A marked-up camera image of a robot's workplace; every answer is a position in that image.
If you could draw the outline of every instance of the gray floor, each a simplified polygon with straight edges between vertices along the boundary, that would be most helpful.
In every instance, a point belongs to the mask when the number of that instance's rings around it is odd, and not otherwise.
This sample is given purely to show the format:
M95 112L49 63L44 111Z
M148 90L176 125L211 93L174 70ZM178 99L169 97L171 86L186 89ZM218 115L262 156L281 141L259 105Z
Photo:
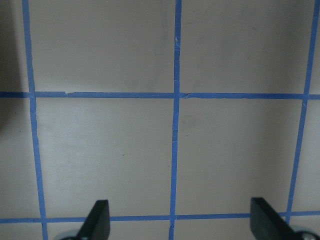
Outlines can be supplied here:
M174 0L22 2L0 1L1 239L109 199L110 240L253 240L252 196L320 233L313 0L182 0L181 42Z

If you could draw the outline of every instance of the floor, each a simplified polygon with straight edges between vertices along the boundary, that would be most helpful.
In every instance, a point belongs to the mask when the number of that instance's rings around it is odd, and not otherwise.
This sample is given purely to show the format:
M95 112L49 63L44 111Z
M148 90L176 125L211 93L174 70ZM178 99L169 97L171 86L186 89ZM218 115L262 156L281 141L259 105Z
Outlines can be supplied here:
M0 1L1 239L108 199L110 240L253 240L253 196L320 233L319 6Z

